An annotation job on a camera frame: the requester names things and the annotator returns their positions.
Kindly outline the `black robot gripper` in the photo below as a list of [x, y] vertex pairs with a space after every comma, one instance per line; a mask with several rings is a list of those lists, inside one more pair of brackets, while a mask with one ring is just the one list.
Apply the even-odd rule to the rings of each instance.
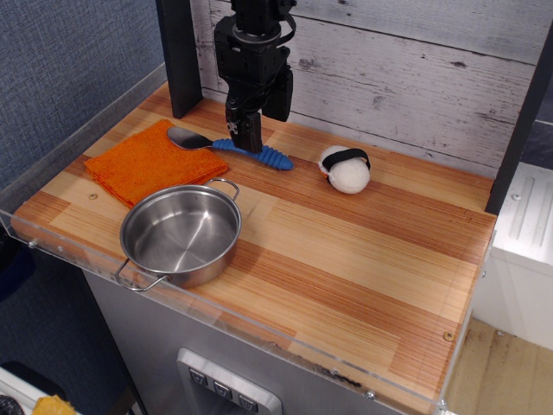
[[293, 94], [290, 50], [283, 45], [288, 40], [280, 22], [273, 22], [261, 35], [239, 29], [236, 16], [226, 16], [215, 26], [218, 73], [228, 85], [227, 129], [241, 150], [262, 150], [259, 112], [277, 121], [288, 120]]

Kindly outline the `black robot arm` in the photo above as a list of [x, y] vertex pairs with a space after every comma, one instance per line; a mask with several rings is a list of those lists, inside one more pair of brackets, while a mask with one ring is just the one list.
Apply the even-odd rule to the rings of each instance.
[[233, 1], [214, 29], [219, 77], [227, 84], [226, 123], [234, 145], [262, 151], [261, 117], [285, 122], [293, 73], [285, 46], [295, 35], [295, 1]]

